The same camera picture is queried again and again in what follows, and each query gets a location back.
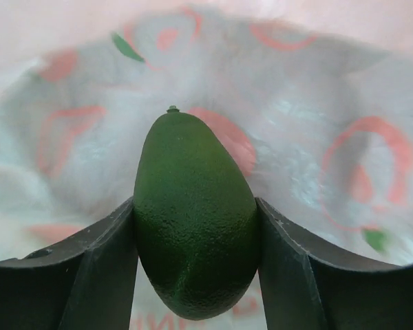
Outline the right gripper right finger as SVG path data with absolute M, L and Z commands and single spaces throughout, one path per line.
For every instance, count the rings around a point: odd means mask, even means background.
M 413 264 L 340 248 L 263 199 L 259 278 L 268 329 L 413 329 Z

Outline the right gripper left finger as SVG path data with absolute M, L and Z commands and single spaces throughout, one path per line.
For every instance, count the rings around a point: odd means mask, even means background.
M 0 261 L 0 329 L 128 329 L 138 254 L 133 202 L 25 258 Z

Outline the pink plastic bag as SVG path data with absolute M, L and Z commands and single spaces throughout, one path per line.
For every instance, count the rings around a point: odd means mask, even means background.
M 171 105 L 293 223 L 413 264 L 413 1 L 0 1 L 0 261 L 130 199 Z M 128 329 L 268 329 L 259 273 L 196 322 L 138 262 Z

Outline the dark green avocado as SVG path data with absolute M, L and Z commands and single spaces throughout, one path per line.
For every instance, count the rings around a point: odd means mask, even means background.
M 170 107 L 153 123 L 133 204 L 140 261 L 172 312 L 205 320 L 239 301 L 260 263 L 260 220 L 238 165 L 203 121 Z

